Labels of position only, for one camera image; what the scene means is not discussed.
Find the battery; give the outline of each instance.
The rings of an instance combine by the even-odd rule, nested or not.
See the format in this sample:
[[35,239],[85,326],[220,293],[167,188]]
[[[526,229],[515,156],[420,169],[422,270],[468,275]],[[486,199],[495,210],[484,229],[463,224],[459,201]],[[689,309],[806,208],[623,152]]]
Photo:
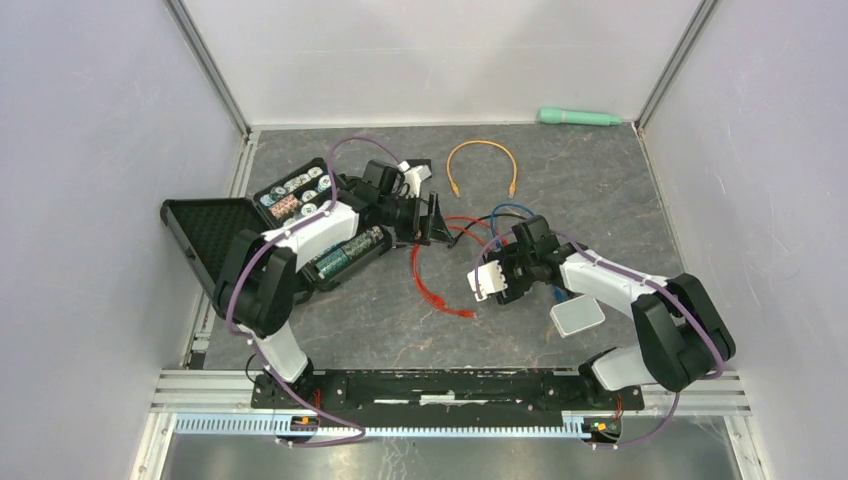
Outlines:
[[318,276],[326,278],[338,270],[344,268],[362,252],[368,250],[372,245],[376,244],[383,238],[383,231],[380,227],[371,227],[368,230],[360,233],[341,248],[330,253],[319,262],[315,263],[318,269]]
[[267,194],[267,193],[265,195],[262,195],[261,197],[259,197],[259,203],[261,203],[262,205],[265,205],[266,207],[270,207],[271,205],[273,205],[276,202],[277,202],[277,199],[275,199],[274,197],[272,197],[270,194]]
[[315,268],[318,269],[319,277],[326,278],[336,273],[348,263],[350,263],[350,258],[348,258],[344,250],[339,248],[316,263]]
[[271,206],[269,210],[271,210],[271,215],[279,220],[292,212],[296,212],[299,207],[300,201],[294,195],[288,195]]
[[360,253],[368,250],[368,247],[374,245],[375,240],[372,235],[373,234],[369,229],[354,237],[353,240],[342,245],[342,250],[344,250],[348,257],[356,258]]
[[324,175],[323,177],[318,179],[318,188],[316,188],[316,190],[318,190],[319,192],[323,192],[324,190],[330,188],[331,185],[332,184],[330,183],[330,176]]

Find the gray mat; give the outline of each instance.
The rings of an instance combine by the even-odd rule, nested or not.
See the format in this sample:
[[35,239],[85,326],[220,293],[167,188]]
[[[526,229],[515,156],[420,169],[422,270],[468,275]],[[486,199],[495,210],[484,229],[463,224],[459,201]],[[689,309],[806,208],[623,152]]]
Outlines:
[[[351,134],[384,140],[402,158],[431,158],[434,175],[425,188],[440,194],[443,214],[474,217],[510,200],[511,163],[493,147],[463,148],[451,169],[462,194],[456,198],[445,174],[447,155],[470,139],[500,142],[518,162],[513,201],[545,215],[553,228],[569,231],[609,259],[661,275],[681,271],[648,165],[635,134],[624,125],[262,132],[248,193],[323,156],[334,140]],[[390,160],[373,145],[349,143],[338,150],[337,167],[359,175],[371,158]],[[498,222],[501,229],[510,223]],[[430,289],[453,308],[476,310],[476,318],[434,311],[415,287],[410,250],[390,251],[338,289],[295,308],[289,321],[301,348],[316,368],[551,367],[578,365],[610,347],[636,342],[632,322],[609,309],[603,324],[560,338],[549,317],[553,293],[541,284],[507,306],[494,299],[476,303],[465,275],[479,252],[475,241],[463,238],[453,250],[434,245],[419,255],[421,276]],[[218,321],[204,368],[242,368],[249,354],[244,340],[227,335]]]

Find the green marker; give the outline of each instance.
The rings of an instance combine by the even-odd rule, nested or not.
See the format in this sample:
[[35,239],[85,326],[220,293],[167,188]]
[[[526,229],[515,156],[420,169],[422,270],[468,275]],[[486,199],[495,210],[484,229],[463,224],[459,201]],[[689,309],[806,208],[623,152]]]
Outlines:
[[606,113],[575,112],[561,108],[545,107],[539,109],[539,121],[556,125],[559,123],[576,123],[579,125],[621,125],[621,119]]

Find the red cable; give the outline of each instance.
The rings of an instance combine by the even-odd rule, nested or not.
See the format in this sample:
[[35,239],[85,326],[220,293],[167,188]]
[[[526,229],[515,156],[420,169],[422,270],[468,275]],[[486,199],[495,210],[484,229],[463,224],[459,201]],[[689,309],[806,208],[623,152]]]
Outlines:
[[[492,228],[491,225],[484,222],[483,220],[480,220],[479,218],[469,217],[468,215],[451,215],[449,217],[445,217],[445,220],[468,220],[469,222],[474,222],[477,225],[482,225],[483,227],[486,228],[486,230],[491,230],[491,228]],[[502,239],[501,243],[503,245],[506,245],[506,243],[507,243],[506,239]]]
[[[445,217],[445,220],[475,220],[475,221],[479,222],[480,224],[484,224],[484,222],[482,222],[482,221],[479,221],[477,219],[472,219],[471,217],[464,217],[464,216]],[[474,233],[466,230],[465,228],[457,227],[455,225],[448,225],[448,228],[450,228],[451,230],[457,230],[457,231],[460,231],[460,232],[464,232],[466,235],[469,235],[471,238],[477,240],[477,243],[479,243],[480,245],[485,244],[485,242],[483,242],[483,240],[480,237],[478,237]],[[458,315],[460,317],[465,317],[465,318],[473,317],[474,312],[472,312],[471,310],[454,310],[452,308],[446,307],[444,299],[442,299],[442,297],[433,293],[429,288],[427,288],[426,285],[424,285],[424,282],[421,281],[421,276],[418,273],[418,251],[420,250],[420,247],[421,247],[420,245],[415,245],[412,248],[412,255],[411,255],[410,260],[412,262],[412,276],[415,279],[415,285],[418,287],[418,291],[421,292],[421,296],[424,297],[424,300],[426,300],[427,303],[429,303],[433,308],[435,308],[436,310],[439,310],[441,312],[449,313],[451,315]]]

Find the electronic component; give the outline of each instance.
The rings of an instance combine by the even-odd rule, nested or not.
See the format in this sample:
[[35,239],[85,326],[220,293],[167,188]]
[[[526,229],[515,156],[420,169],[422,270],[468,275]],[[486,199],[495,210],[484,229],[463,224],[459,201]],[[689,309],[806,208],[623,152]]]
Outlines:
[[300,201],[294,195],[288,195],[279,202],[271,206],[271,215],[276,219],[281,219],[292,212],[297,211],[300,207]]
[[382,239],[383,231],[380,230],[380,227],[369,228],[316,262],[315,267],[318,269],[318,276],[320,278],[332,276]]
[[315,213],[317,211],[318,211],[318,207],[316,207],[312,203],[307,203],[300,209],[300,214],[305,217],[307,215],[312,215],[313,213]]
[[320,179],[318,179],[318,192],[323,192],[324,190],[330,188],[332,184],[330,183],[330,176],[324,175]]

